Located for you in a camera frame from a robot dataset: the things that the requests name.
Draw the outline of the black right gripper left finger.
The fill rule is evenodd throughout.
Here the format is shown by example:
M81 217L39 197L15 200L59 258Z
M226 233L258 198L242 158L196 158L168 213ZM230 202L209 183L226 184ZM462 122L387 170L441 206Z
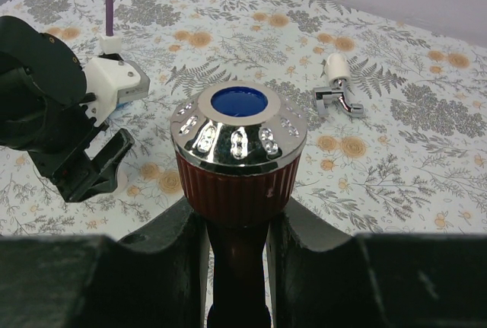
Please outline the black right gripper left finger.
M114 240L3 237L3 327L201 327L208 241L185 199Z

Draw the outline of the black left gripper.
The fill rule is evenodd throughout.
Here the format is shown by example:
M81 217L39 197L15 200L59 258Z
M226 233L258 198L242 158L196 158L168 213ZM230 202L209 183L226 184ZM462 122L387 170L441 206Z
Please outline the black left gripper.
M56 187L66 202L83 202L112 193L119 166L134 144L129 131L121 129L93 160L87 156L85 150L91 141L107 128L106 124L96 127L96 119L85 113L96 99L90 92L80 103L63 106L45 98L40 134L27 146L40 175Z

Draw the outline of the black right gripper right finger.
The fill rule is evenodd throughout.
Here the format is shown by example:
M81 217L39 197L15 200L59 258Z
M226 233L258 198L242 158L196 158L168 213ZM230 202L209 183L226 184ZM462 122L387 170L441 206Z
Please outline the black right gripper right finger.
M269 226L277 327L484 327L483 234L348 235L291 200Z

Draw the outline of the brown faucet chrome knob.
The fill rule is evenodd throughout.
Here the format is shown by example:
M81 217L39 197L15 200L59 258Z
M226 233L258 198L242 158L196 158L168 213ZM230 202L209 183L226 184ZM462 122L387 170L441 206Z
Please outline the brown faucet chrome knob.
M262 84L214 84L177 106L171 140L184 195L214 253L210 327L268 327L263 249L288 203L307 119Z

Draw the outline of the white pipe elbow fitting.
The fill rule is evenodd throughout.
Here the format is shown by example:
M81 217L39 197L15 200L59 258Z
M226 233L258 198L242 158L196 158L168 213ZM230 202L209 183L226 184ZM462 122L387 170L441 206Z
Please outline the white pipe elbow fitting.
M112 194L115 196L122 193L126 189L128 182L129 179L126 173L123 170L118 170L116 176L116 188Z

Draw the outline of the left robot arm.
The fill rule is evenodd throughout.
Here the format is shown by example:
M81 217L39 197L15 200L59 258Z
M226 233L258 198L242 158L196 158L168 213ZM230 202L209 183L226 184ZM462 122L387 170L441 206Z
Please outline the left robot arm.
M88 109L96 99L77 56L61 40L13 16L1 18L1 144L26 151L66 202L114 192L134 140L119 130L95 155L108 128Z

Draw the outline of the blue plastic faucet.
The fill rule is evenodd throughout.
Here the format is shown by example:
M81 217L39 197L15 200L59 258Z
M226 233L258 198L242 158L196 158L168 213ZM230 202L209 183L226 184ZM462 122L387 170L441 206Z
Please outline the blue plastic faucet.
M131 103L131 102L132 102L132 101L129 101L129 102L124 102L124 103L118 103L118 104L116 105L116 110L121 109L121 108L123 108L123 107L126 107L126 106L130 105L130 103Z

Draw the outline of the floral patterned table mat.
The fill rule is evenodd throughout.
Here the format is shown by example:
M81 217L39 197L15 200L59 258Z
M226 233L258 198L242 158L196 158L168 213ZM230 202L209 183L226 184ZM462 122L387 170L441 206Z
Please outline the floral patterned table mat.
M27 154L1 150L1 233L121 237L182 194L169 119L191 94L230 79L264 84L308 120L294 197L350 234L486 230L486 51L325 0L115 0L123 55L150 94L116 111L95 154L119 129L135 144L126 189L65 203ZM318 116L324 62L351 72L350 117Z

